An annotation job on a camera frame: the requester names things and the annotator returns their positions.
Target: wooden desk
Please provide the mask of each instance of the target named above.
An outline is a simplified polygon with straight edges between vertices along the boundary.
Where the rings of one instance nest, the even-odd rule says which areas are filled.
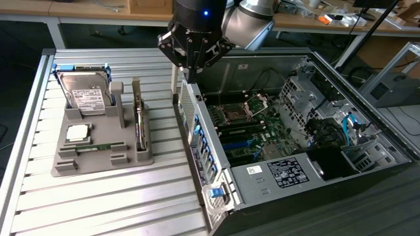
[[[100,0],[104,5],[128,5],[126,0]],[[52,2],[49,8],[50,16],[80,17],[96,19],[118,19],[118,20],[146,20],[168,22],[170,15],[157,14],[130,14],[128,8],[118,8],[120,12],[114,12],[98,6],[93,0],[74,0],[72,3]]]
[[[341,0],[324,1],[332,5],[345,4],[345,1]],[[101,3],[108,5],[126,5],[128,1],[101,0]],[[349,3],[348,9],[349,11],[354,10]],[[314,9],[313,11],[321,14],[324,10]],[[120,12],[114,12],[98,6],[93,0],[74,0],[72,3],[54,2],[52,0],[0,0],[0,20],[45,23],[57,49],[65,48],[60,30],[61,23],[166,27],[170,18],[172,15],[129,14],[128,8],[121,8]],[[302,18],[300,15],[277,13],[273,19],[276,21],[273,31],[330,34],[348,34],[350,31],[350,27],[324,25],[316,19]],[[357,35],[357,37],[349,47],[349,52],[372,25],[373,23],[368,22],[364,27],[354,28],[352,34]],[[420,37],[418,32],[398,30],[386,22],[380,25],[374,35]]]
[[[324,15],[324,9],[313,9],[308,6],[309,0],[301,0],[305,3],[305,7],[310,9],[317,15]],[[345,1],[341,0],[324,0],[324,2],[329,3],[333,6],[342,7],[344,4],[346,4],[348,12],[354,12],[356,10],[360,10],[360,8],[352,7],[352,4],[349,4]],[[376,18],[380,17],[380,14],[377,12],[372,12],[372,14],[376,16]],[[289,15],[284,13],[277,13],[273,17],[274,19],[274,27],[280,28],[282,31],[286,31],[286,29],[312,29],[318,30],[318,33],[321,33],[321,30],[326,31],[340,31],[341,33],[349,33],[352,27],[345,27],[344,25],[325,25],[318,20],[312,18],[302,18],[300,14]],[[354,34],[360,34],[362,32],[369,31],[372,25],[374,24],[374,21],[368,21],[366,25],[364,27],[354,27]],[[418,31],[402,31],[398,30],[392,24],[388,22],[382,22],[376,30],[376,35],[381,34],[398,34],[404,32],[405,34],[418,34]]]
[[[52,0],[0,0],[0,13],[48,16]]]

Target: desk leg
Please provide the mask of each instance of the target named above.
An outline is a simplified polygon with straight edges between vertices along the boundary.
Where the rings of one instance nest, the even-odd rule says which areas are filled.
[[[45,24],[48,26],[50,38],[56,49],[65,49],[65,43],[62,39],[60,21],[57,17],[48,17]]]
[[[281,31],[277,31],[277,34],[276,34],[276,39],[278,39],[281,36]]]
[[[356,38],[353,39],[352,43],[349,44],[345,52],[342,53],[342,56],[340,58],[340,60],[337,61],[334,68],[340,67],[344,63],[344,61],[346,60],[349,54],[352,53],[352,51],[354,50],[354,48],[357,47],[361,39],[364,38],[364,36],[366,35],[366,33],[362,33],[361,35],[357,35]]]

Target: hard drive label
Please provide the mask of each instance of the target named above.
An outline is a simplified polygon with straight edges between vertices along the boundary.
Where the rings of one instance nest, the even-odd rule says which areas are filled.
[[[309,181],[296,158],[274,161],[266,165],[280,188]]]
[[[104,110],[104,99],[100,89],[72,90],[80,111]]]

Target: workbench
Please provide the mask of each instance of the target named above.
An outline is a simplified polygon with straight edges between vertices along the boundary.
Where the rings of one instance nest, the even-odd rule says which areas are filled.
[[[206,236],[184,146],[172,108],[172,66],[157,49],[45,50],[28,97],[0,188],[0,236],[141,235]],[[141,77],[149,106],[154,163],[149,166],[72,177],[50,176],[64,116],[64,95],[50,66],[109,63],[113,81],[122,81],[122,102],[132,99],[129,82]],[[268,222],[241,235],[401,235],[420,230],[420,165],[393,176],[365,181],[346,192],[318,196],[322,206]],[[290,207],[310,201],[297,198]]]
[[[329,2],[332,5],[348,4],[349,12],[353,11],[352,4],[345,1],[326,0],[325,2]],[[101,0],[101,3],[126,5],[126,0]],[[0,0],[0,20],[45,23],[57,49],[65,48],[65,40],[60,29],[61,23],[166,27],[170,18],[172,15],[129,14],[128,8],[121,8],[120,12],[113,12],[96,5],[93,0],[76,0],[73,3],[54,2],[52,0]],[[329,34],[349,34],[350,31],[350,27],[324,25],[316,19],[302,18],[300,15],[277,13],[273,19],[276,22],[273,31],[278,32],[277,37],[282,31]],[[340,66],[346,59],[372,25],[373,22],[368,22],[364,27],[354,27],[352,35],[356,35],[356,38],[336,66]],[[373,35],[420,37],[420,32],[398,30],[392,24],[382,22]]]
[[[60,50],[44,53],[4,174],[1,236],[161,236],[193,231],[206,235],[184,146],[172,108],[170,72],[157,49]],[[50,66],[108,63],[124,83],[122,103],[132,103],[130,80],[141,78],[149,107],[154,163],[70,177],[50,176],[65,98]]]

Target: black pole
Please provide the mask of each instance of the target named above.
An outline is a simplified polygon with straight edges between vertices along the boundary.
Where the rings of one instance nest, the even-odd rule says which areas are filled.
[[[392,5],[386,8],[385,12],[381,14],[380,18],[377,19],[377,21],[374,22],[372,28],[369,29],[366,35],[362,37],[360,43],[357,44],[354,50],[352,51],[352,53],[348,55],[348,58],[345,59],[345,61],[342,62],[342,65],[338,66],[336,68],[337,72],[341,73],[346,64],[352,61],[353,57],[356,56],[358,50],[361,49],[362,45],[365,44],[365,42],[368,41],[369,37],[372,36],[373,32],[376,31],[378,25],[382,23],[384,19],[386,18],[388,14],[390,13],[390,11],[393,10],[396,4],[398,3],[400,0],[394,0]]]

